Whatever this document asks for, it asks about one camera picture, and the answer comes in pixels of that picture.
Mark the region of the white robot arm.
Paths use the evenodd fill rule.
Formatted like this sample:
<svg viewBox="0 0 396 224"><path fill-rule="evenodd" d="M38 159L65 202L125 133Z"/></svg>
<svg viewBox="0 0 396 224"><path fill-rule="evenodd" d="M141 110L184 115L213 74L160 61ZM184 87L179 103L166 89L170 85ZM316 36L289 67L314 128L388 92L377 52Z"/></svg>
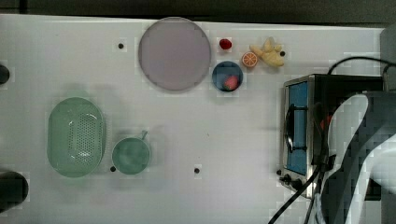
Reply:
<svg viewBox="0 0 396 224"><path fill-rule="evenodd" d="M334 166L314 196L308 224L359 224L371 179L395 190L395 94L345 100L332 116L327 146Z"/></svg>

